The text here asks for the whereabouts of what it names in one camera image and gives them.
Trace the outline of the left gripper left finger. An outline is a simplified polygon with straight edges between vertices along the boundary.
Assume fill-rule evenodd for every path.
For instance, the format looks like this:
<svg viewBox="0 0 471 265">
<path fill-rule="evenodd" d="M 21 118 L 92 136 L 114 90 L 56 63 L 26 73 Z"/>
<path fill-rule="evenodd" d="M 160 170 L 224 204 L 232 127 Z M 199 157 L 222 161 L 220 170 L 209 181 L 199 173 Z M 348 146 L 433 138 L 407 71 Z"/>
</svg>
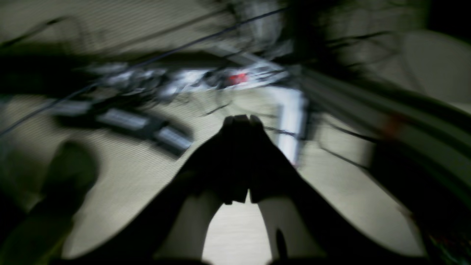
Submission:
<svg viewBox="0 0 471 265">
<path fill-rule="evenodd" d="M 227 116 L 175 177 L 123 230 L 96 249 L 54 265 L 200 264 L 207 230 L 223 204 L 243 201 L 237 162 L 243 116 Z"/>
</svg>

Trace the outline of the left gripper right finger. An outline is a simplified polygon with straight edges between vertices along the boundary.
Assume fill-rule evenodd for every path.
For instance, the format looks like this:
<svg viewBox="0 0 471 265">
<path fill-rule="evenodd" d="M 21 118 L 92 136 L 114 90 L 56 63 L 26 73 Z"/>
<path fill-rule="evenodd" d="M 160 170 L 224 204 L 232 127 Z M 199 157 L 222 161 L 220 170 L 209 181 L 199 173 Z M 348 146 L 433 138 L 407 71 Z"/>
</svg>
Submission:
<svg viewBox="0 0 471 265">
<path fill-rule="evenodd" d="M 241 116 L 248 188 L 269 229 L 274 265 L 427 265 L 397 254 L 341 216 L 269 139 L 255 115 Z"/>
</svg>

